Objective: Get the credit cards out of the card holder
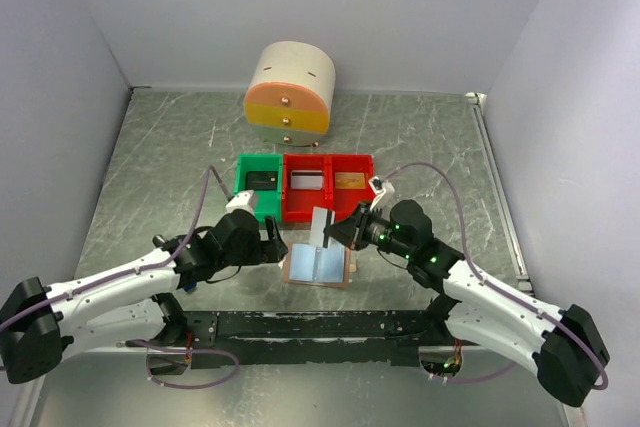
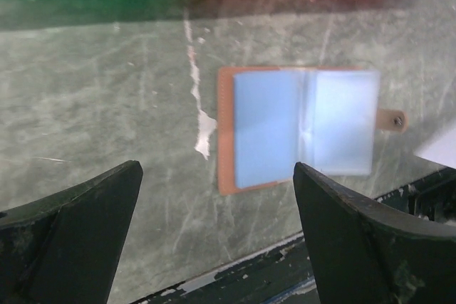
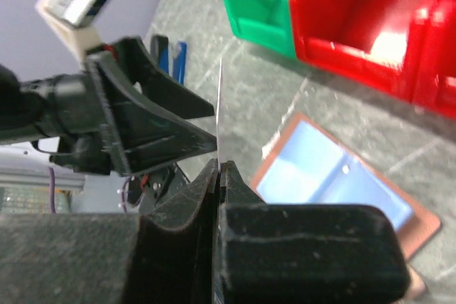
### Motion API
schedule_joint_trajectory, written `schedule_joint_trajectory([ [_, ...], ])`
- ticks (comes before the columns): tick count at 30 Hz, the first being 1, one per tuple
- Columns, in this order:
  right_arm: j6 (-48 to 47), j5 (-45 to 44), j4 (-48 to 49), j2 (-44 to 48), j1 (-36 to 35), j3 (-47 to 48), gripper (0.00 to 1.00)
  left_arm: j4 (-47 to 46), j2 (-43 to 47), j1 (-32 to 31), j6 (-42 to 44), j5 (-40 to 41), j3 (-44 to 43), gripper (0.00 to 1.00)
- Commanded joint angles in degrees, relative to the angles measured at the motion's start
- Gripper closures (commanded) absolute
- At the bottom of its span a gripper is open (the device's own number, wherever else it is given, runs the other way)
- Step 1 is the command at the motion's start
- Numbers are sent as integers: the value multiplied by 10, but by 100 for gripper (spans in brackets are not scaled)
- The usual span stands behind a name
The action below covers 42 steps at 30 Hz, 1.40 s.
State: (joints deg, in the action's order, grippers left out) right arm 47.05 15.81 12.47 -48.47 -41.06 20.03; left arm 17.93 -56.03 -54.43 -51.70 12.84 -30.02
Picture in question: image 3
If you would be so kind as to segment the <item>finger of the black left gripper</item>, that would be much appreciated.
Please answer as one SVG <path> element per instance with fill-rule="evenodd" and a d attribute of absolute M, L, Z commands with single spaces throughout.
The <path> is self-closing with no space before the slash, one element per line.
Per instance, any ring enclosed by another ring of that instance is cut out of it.
<path fill-rule="evenodd" d="M 217 149 L 214 135 L 139 93 L 110 53 L 88 56 L 85 66 L 103 113 L 103 151 L 119 175 L 150 172 Z"/>
<path fill-rule="evenodd" d="M 111 44 L 128 79 L 142 88 L 142 94 L 183 119 L 214 115 L 214 106 L 179 84 L 159 67 L 138 36 L 127 36 Z"/>

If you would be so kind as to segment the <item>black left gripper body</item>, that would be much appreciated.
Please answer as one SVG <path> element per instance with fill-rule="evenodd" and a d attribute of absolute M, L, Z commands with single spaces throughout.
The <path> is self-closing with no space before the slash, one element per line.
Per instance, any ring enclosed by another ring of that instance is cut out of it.
<path fill-rule="evenodd" d="M 1 99 L 1 143 L 60 137 L 52 161 L 81 173 L 121 171 L 121 138 L 114 116 L 116 63 L 89 63 L 79 74 L 20 84 Z"/>

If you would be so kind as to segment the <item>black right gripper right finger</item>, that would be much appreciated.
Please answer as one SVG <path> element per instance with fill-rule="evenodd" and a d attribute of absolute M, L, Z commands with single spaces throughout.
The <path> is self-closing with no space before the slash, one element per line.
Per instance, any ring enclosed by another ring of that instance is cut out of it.
<path fill-rule="evenodd" d="M 410 275 L 385 214 L 366 205 L 268 205 L 234 162 L 220 179 L 226 303 L 393 303 Z"/>

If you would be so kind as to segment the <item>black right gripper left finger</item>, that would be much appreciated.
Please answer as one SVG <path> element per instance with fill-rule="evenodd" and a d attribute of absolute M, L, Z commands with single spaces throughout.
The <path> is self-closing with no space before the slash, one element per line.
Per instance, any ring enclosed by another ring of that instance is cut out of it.
<path fill-rule="evenodd" d="M 213 303 L 217 162 L 149 215 L 4 214 L 3 303 Z"/>

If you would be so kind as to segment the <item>tan leather card holder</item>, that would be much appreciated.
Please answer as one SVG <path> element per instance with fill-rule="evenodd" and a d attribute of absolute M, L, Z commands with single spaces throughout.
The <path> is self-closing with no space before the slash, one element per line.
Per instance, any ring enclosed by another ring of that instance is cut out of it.
<path fill-rule="evenodd" d="M 364 204 L 390 220 L 410 259 L 439 230 L 436 214 L 301 113 L 264 150 L 252 189 L 268 204 Z"/>

